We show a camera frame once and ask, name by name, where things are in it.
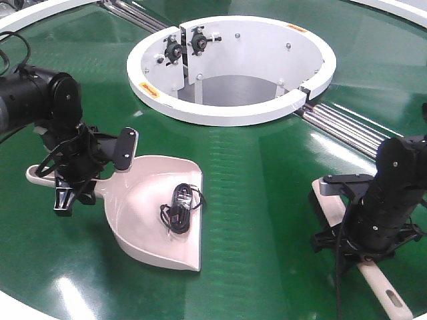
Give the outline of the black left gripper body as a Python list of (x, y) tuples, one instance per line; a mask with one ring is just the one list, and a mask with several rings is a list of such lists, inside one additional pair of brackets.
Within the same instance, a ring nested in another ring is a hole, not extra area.
[(117, 141), (116, 136), (100, 133), (96, 126), (85, 123), (70, 132), (50, 127), (41, 139), (48, 155), (36, 168), (36, 176), (46, 177), (54, 172), (74, 188), (99, 177), (113, 160)]

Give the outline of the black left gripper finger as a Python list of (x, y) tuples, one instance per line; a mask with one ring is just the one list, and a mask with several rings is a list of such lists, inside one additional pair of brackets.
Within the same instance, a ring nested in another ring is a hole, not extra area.
[(62, 178), (55, 179), (54, 212), (59, 217), (71, 217), (77, 199), (77, 188)]
[(85, 183), (81, 189), (78, 196), (78, 200), (84, 205), (95, 205), (96, 196), (95, 196), (95, 181), (88, 181)]

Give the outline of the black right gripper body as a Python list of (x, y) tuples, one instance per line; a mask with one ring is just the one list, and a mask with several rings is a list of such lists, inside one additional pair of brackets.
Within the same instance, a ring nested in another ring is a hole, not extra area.
[(350, 265), (393, 258), (399, 247), (426, 235), (412, 220), (415, 208), (425, 206), (425, 194), (405, 195), (373, 207), (354, 195), (347, 204), (339, 195), (314, 191), (312, 196), (323, 223), (323, 230), (310, 239), (314, 252), (331, 249), (337, 260)]

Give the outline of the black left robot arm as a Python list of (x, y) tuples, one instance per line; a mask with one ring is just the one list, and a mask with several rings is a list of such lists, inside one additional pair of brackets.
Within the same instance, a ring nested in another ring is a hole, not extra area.
[(1, 140), (34, 125), (48, 152), (35, 174), (54, 174), (54, 211), (61, 217), (72, 215), (75, 201), (95, 204), (95, 180), (117, 142), (82, 117), (81, 88), (68, 73), (20, 65), (1, 78)]

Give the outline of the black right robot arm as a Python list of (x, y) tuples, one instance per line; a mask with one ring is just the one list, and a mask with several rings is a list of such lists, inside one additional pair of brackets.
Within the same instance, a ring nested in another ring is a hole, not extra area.
[(355, 263), (395, 255), (423, 232), (411, 214), (426, 194), (426, 136), (391, 137), (379, 145), (376, 174), (325, 175), (323, 196), (345, 196), (341, 222), (312, 236), (315, 252), (333, 249)]

